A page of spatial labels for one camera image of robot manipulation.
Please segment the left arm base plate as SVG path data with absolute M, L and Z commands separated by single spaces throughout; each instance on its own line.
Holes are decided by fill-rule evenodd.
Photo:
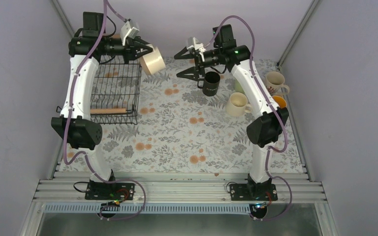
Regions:
M 104 183 L 91 181 L 85 192 L 86 200 L 133 200 L 135 184 L 128 182 Z

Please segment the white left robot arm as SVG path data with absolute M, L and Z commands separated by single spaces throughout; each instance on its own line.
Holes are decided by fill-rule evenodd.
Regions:
M 70 145 L 78 154 L 84 154 L 88 164 L 95 166 L 83 191 L 87 200 L 111 199 L 120 192 L 112 169 L 96 152 L 102 140 L 102 127 L 91 120 L 91 92 L 101 57 L 122 56 L 125 63 L 137 59 L 146 75 L 165 68 L 158 47 L 137 35 L 136 22 L 126 19 L 116 38 L 113 34 L 104 34 L 106 19 L 103 13 L 83 13 L 83 27 L 68 44 L 71 58 L 66 99 L 60 116 L 51 119 L 51 126 L 63 139 L 63 148 Z

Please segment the white patterned mug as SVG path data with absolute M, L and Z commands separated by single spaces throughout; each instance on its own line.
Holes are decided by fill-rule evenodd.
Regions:
M 274 95 L 274 96 L 272 96 L 272 98 L 274 99 L 274 101 L 278 104 L 278 106 L 281 109 L 287 107 L 287 102 L 285 101 L 285 99 L 282 96 Z

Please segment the light green mug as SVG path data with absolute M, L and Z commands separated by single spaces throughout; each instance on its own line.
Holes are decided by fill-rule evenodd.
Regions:
M 235 80 L 234 82 L 234 89 L 236 92 L 243 93 L 243 94 L 245 93 L 241 84 L 237 80 Z

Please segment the beige floral mug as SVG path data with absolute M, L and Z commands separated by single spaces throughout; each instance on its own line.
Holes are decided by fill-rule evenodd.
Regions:
M 270 71 L 265 75 L 265 86 L 271 96 L 287 95 L 290 87 L 285 84 L 285 77 L 278 71 Z

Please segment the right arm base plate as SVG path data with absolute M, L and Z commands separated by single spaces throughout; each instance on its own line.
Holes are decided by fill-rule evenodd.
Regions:
M 276 186 L 263 183 L 231 183 L 229 194 L 232 201 L 277 201 Z

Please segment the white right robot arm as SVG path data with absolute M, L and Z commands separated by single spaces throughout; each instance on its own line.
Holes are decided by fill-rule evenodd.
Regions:
M 253 144 L 252 168 L 245 184 L 231 184 L 232 200 L 276 200 L 276 187 L 268 170 L 268 163 L 276 151 L 274 144 L 285 134 L 289 116 L 287 108 L 281 108 L 267 91 L 252 61 L 246 45 L 238 46 L 230 24 L 213 28 L 214 47 L 206 47 L 195 37 L 174 59 L 193 59 L 195 65 L 177 73 L 179 78 L 197 82 L 198 88 L 206 85 L 206 68 L 224 65 L 241 85 L 250 105 L 254 121 L 246 128 L 247 137 Z

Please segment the cream mug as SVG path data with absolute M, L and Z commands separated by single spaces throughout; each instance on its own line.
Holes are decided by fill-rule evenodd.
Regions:
M 232 117 L 241 117 L 246 113 L 251 113 L 252 106 L 243 93 L 235 92 L 230 95 L 225 111 Z

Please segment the black mug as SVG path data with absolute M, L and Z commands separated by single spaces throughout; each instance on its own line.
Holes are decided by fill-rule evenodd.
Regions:
M 198 80 L 197 87 L 202 90 L 206 96 L 214 96 L 218 92 L 221 77 L 219 73 L 207 72 L 204 78 Z

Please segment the tan upturned mug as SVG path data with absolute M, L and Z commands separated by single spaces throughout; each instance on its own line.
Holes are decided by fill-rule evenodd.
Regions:
M 148 46 L 151 47 L 153 51 L 140 57 L 138 60 L 144 73 L 150 76 L 165 69 L 166 65 L 158 47 L 152 44 L 148 44 Z

